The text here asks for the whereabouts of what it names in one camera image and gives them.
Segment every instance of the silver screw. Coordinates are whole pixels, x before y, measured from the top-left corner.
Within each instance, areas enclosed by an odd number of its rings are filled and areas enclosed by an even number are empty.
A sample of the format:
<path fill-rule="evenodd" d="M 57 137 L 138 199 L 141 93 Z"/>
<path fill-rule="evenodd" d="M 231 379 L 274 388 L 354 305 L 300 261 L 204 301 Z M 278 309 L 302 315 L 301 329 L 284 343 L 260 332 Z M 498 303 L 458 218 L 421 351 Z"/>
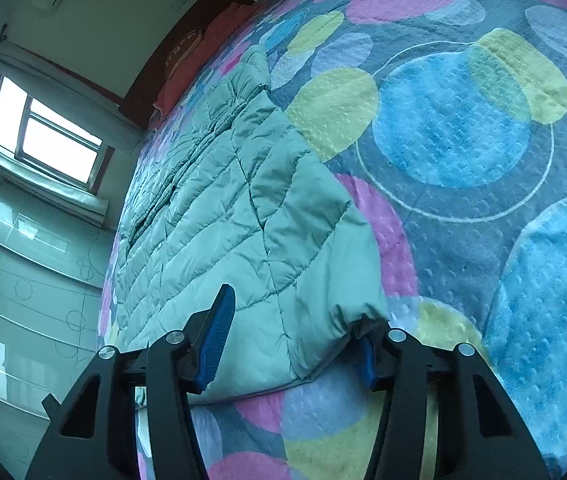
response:
<path fill-rule="evenodd" d="M 388 337 L 392 339 L 395 343 L 401 343 L 401 341 L 406 340 L 406 333 L 398 328 L 393 328 L 388 332 Z"/>
<path fill-rule="evenodd" d="M 461 355 L 465 355 L 466 357 L 470 357 L 471 355 L 475 354 L 475 348 L 468 343 L 461 343 L 459 345 L 459 352 Z"/>
<path fill-rule="evenodd" d="M 113 346 L 104 346 L 99 351 L 99 357 L 103 360 L 111 359 L 114 356 L 114 347 Z"/>
<path fill-rule="evenodd" d="M 180 330 L 174 330 L 166 335 L 166 341 L 168 341 L 171 345 L 178 345 L 182 343 L 185 339 L 185 334 Z"/>

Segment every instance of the polka dot blanket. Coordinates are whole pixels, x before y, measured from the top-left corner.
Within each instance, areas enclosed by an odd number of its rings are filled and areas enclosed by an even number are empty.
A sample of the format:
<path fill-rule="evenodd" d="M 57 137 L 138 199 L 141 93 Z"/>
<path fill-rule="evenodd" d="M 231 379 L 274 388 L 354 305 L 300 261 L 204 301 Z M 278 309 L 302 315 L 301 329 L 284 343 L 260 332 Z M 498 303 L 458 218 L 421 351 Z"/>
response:
<path fill-rule="evenodd" d="M 148 134 L 133 189 L 256 43 L 272 100 L 372 225 L 390 324 L 424 344 L 477 346 L 560 476 L 567 0 L 266 0 Z M 114 344 L 117 253 L 99 326 Z M 192 416 L 212 480 L 351 480 L 365 473 L 382 401 L 346 350 L 313 383 Z M 137 418 L 141 475 L 153 479 L 146 413 Z"/>

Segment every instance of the window frame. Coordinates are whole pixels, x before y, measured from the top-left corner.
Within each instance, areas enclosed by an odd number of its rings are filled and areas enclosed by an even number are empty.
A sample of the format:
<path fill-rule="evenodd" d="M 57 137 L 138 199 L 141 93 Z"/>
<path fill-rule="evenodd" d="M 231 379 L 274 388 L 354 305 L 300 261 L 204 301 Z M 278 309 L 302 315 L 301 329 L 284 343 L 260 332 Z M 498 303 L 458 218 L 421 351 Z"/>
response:
<path fill-rule="evenodd" d="M 1 84 L 3 83 L 3 79 L 4 79 L 4 75 L 0 73 L 0 91 L 1 91 Z M 96 194 L 101 184 L 101 181 L 103 180 L 103 175 L 105 174 L 105 170 L 108 166 L 108 163 L 112 158 L 114 149 L 111 146 L 105 144 L 105 142 L 102 142 L 100 146 L 97 146 L 93 142 L 90 142 L 89 140 L 84 139 L 83 137 L 78 136 L 77 134 L 74 134 L 73 132 L 70 132 L 69 130 L 63 128 L 59 124 L 56 124 L 40 116 L 39 114 L 36 114 L 35 112 L 31 111 L 30 107 L 32 105 L 33 100 L 34 98 L 28 94 L 28 97 L 25 100 L 25 105 L 23 107 L 21 123 L 19 125 L 19 134 L 17 137 L 16 149 L 14 150 L 14 153 L 5 149 L 1 145 L 0 145 L 0 152 L 3 153 L 5 156 L 9 156 L 10 158 L 17 160 L 20 163 L 29 166 L 30 168 L 34 168 L 35 170 L 51 178 L 54 178 L 55 180 L 63 182 L 64 184 L 68 184 L 69 186 L 82 189 L 91 194 Z M 45 164 L 44 162 L 41 162 L 39 159 L 31 155 L 28 155 L 23 151 L 25 131 L 28 125 L 28 121 L 30 119 L 35 120 L 43 124 L 44 126 L 50 128 L 51 130 L 54 130 L 55 132 L 71 140 L 74 140 L 74 142 L 77 142 L 80 145 L 85 146 L 86 148 L 89 148 L 90 150 L 96 152 L 96 158 L 92 164 L 92 170 L 90 171 L 90 176 L 87 182 L 81 182 L 80 180 L 77 180 L 59 170 L 56 170 L 55 168 L 52 168 L 51 166 Z"/>

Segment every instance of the pillow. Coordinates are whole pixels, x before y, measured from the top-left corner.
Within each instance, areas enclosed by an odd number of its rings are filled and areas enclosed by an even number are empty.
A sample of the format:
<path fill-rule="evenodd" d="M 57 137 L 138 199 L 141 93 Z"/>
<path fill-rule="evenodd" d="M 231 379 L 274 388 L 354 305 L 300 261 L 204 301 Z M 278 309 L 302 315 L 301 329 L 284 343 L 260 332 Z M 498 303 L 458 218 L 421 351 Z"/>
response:
<path fill-rule="evenodd" d="M 166 80 L 179 68 L 183 60 L 188 57 L 195 47 L 201 43 L 203 34 L 201 30 L 191 30 L 188 32 L 170 51 L 166 59 Z"/>
<path fill-rule="evenodd" d="M 233 2 L 230 7 L 210 22 L 201 42 L 195 46 L 189 56 L 184 57 L 156 98 L 154 108 L 161 111 L 161 122 L 167 118 L 170 110 L 190 87 L 199 70 L 214 56 L 226 40 L 247 22 L 255 10 L 256 4 L 239 5 Z"/>

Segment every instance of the white wall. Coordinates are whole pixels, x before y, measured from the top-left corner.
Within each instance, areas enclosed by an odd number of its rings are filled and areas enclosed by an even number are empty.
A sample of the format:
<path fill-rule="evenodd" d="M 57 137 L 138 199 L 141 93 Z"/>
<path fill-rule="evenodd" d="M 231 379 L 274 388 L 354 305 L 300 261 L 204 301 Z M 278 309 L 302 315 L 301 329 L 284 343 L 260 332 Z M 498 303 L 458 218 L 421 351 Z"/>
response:
<path fill-rule="evenodd" d="M 0 30 L 10 41 L 124 96 L 174 24 L 195 3 L 176 0 L 63 0 L 52 14 L 31 0 L 0 0 Z M 110 201 L 105 222 L 115 228 L 137 153 L 115 152 L 97 195 Z"/>

